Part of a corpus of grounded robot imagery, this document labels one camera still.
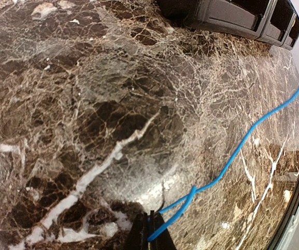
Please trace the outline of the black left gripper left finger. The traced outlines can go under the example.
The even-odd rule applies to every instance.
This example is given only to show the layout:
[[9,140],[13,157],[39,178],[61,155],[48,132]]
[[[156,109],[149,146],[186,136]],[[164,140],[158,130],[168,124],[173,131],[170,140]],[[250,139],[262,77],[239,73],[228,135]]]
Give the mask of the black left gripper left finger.
[[125,250],[148,250],[148,215],[138,214],[127,236],[123,249]]

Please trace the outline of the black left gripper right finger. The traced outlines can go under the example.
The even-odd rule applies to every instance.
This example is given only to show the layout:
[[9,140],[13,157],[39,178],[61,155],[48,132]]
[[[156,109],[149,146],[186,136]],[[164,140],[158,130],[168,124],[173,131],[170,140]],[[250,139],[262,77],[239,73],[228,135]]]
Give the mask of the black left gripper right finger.
[[151,250],[175,250],[175,244],[170,236],[168,229],[159,232],[159,227],[164,224],[162,215],[153,210],[149,215],[149,236],[158,233],[153,240],[149,240]]

